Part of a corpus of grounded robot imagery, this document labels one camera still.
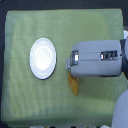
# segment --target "green towel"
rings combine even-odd
[[[66,58],[73,44],[123,38],[120,9],[9,11],[5,26],[1,118],[9,126],[111,125],[118,96],[127,88],[118,78],[84,77],[79,94],[68,85]],[[30,49],[39,38],[55,46],[57,64],[46,80],[29,65]]]

